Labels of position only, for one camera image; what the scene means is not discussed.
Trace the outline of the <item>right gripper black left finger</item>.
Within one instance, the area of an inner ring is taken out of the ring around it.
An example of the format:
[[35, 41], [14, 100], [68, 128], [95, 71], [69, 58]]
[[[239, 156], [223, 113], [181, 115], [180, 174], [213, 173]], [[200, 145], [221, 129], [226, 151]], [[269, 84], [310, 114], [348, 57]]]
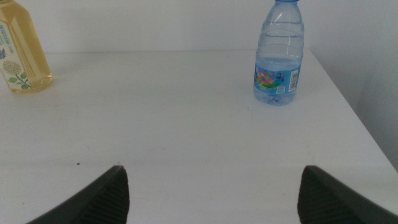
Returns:
[[84, 189], [28, 224], [125, 224], [129, 185], [123, 166], [113, 166]]

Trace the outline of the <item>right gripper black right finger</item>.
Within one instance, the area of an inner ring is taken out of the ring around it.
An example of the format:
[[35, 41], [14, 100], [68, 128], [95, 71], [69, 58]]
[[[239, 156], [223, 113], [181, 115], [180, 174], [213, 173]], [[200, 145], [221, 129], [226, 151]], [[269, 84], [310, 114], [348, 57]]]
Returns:
[[297, 212], [301, 223], [397, 224], [396, 214], [317, 166], [306, 166], [302, 172]]

